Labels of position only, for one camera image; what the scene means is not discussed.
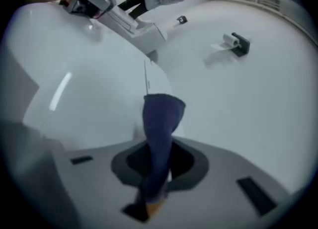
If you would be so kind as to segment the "black paper roll holder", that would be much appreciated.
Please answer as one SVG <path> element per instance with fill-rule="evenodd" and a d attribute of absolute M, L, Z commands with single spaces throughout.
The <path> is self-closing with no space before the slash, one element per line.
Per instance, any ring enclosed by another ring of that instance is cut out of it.
<path fill-rule="evenodd" d="M 235 32 L 233 32 L 231 35 L 238 39 L 238 45 L 231 49 L 231 51 L 238 57 L 247 55 L 250 49 L 250 42 Z"/>

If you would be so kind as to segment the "tape roll with black holder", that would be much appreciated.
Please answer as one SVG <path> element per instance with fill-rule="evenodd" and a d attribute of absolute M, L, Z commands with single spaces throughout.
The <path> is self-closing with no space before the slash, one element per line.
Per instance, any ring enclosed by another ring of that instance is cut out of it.
<path fill-rule="evenodd" d="M 217 51 L 231 50 L 239 46 L 239 39 L 233 35 L 224 34 L 221 43 L 211 44 L 211 47 Z"/>

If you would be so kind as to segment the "dark blue cloth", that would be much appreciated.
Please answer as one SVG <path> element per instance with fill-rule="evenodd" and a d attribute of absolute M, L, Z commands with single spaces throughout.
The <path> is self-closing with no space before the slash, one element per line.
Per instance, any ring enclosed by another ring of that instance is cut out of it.
<path fill-rule="evenodd" d="M 184 115 L 186 104 L 169 94 L 144 96 L 143 128 L 150 154 L 150 172 L 140 185 L 136 204 L 153 204 L 167 197 L 172 133 Z"/>

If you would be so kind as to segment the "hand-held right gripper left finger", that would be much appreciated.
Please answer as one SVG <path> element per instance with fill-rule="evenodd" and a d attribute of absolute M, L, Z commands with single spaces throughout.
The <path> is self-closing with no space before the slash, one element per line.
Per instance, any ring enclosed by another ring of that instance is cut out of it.
<path fill-rule="evenodd" d="M 136 188 L 122 184 L 111 170 L 112 159 L 134 146 L 124 142 L 102 148 L 67 151 L 53 146 L 60 179 L 72 200 L 79 229 L 146 229 L 121 210 L 135 199 Z"/>

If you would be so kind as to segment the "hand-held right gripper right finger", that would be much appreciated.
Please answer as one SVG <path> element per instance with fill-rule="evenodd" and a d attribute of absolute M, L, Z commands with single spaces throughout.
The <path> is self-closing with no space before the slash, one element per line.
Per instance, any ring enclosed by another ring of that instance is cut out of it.
<path fill-rule="evenodd" d="M 149 229 L 250 229 L 259 215 L 237 184 L 251 177 L 277 205 L 290 197 L 272 176 L 237 153 L 176 138 L 202 152 L 209 161 L 204 179 L 193 189 L 172 192 L 149 221 Z"/>

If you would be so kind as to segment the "white tank toilet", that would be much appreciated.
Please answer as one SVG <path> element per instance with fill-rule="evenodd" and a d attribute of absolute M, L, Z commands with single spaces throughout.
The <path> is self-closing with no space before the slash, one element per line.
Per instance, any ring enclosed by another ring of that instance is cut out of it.
<path fill-rule="evenodd" d="M 167 33 L 152 21 L 133 19 L 128 12 L 114 7 L 98 21 L 125 38 L 144 54 L 157 50 L 167 41 Z"/>

